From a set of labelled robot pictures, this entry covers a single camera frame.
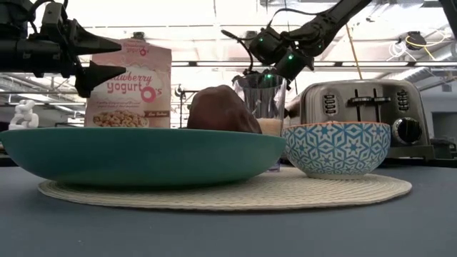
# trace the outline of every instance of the teal bowl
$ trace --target teal bowl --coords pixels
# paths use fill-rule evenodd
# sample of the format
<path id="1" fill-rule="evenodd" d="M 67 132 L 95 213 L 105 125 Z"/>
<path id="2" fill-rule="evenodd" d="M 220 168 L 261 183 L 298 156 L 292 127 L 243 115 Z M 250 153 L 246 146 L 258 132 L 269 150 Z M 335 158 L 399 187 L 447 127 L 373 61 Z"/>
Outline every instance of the teal bowl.
<path id="1" fill-rule="evenodd" d="M 93 186 L 242 181 L 274 165 L 286 145 L 275 136 L 170 128 L 36 128 L 0 137 L 26 171 Z"/>
<path id="2" fill-rule="evenodd" d="M 304 124 L 283 130 L 288 160 L 310 178 L 358 179 L 386 158 L 391 127 L 373 122 Z"/>

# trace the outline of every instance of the cereal image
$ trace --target cereal image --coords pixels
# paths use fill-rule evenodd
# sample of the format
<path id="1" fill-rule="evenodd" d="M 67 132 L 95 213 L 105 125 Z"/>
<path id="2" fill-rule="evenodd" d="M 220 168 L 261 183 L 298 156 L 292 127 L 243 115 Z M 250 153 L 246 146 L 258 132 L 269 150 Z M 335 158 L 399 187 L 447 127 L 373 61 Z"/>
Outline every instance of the cereal image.
<path id="1" fill-rule="evenodd" d="M 131 111 L 104 111 L 94 116 L 94 123 L 101 127 L 144 128 L 149 121 Z"/>

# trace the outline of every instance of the toaster slot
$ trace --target toaster slot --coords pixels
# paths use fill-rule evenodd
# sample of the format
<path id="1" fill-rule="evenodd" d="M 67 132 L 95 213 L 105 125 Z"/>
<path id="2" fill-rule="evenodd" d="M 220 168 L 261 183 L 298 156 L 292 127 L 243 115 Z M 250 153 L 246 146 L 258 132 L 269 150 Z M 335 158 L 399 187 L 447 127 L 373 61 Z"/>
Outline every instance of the toaster slot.
<path id="1" fill-rule="evenodd" d="M 373 89 L 373 96 L 375 99 L 378 98 L 378 91 L 376 89 Z M 375 102 L 374 108 L 376 112 L 376 122 L 381 122 L 381 112 L 379 111 L 379 104 Z"/>
<path id="2" fill-rule="evenodd" d="M 356 98 L 358 98 L 358 90 L 354 90 L 354 93 L 356 95 Z M 356 105 L 357 108 L 357 121 L 362 121 L 361 115 L 360 115 L 360 105 Z"/>

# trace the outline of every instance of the black robotic arm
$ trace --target black robotic arm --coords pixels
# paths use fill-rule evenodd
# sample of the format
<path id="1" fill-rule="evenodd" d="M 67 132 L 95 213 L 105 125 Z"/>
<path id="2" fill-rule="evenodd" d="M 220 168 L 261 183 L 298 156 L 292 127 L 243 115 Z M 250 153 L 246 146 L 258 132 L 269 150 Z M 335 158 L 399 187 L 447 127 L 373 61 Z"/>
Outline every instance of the black robotic arm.
<path id="1" fill-rule="evenodd" d="M 40 32 L 28 35 L 27 23 L 35 19 L 35 10 L 46 5 Z M 126 71 L 124 67 L 99 66 L 90 62 L 83 67 L 79 55 L 121 50 L 121 45 L 83 29 L 68 19 L 66 5 L 52 0 L 0 0 L 0 72 L 26 72 L 36 77 L 45 73 L 76 77 L 76 90 L 90 97 L 99 84 Z"/>
<path id="2" fill-rule="evenodd" d="M 298 74 L 308 67 L 314 70 L 314 57 L 322 54 L 335 38 L 338 31 L 358 12 L 367 7 L 372 0 L 340 0 L 332 8 L 316 14 L 316 17 L 293 31 L 283 31 L 280 34 L 271 28 L 271 22 L 251 39 L 249 54 L 255 56 L 265 65 L 272 65 L 264 73 L 277 74 L 292 82 Z M 457 29 L 457 1 L 440 0 L 449 24 L 453 31 Z M 279 9 L 280 11 L 302 11 Z M 227 31 L 223 34 L 236 38 Z M 255 73 L 251 68 L 244 75 Z"/>

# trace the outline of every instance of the stainless steel toaster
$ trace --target stainless steel toaster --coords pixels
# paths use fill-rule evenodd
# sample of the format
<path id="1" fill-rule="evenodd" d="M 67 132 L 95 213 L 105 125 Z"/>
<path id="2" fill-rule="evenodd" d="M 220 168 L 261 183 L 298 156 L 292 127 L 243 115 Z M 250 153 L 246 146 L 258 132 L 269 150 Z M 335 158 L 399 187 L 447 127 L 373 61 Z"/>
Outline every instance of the stainless steel toaster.
<path id="1" fill-rule="evenodd" d="M 434 157 L 421 94 L 407 81 L 373 79 L 313 84 L 286 109 L 289 126 L 328 121 L 390 124 L 392 140 L 388 158 Z"/>

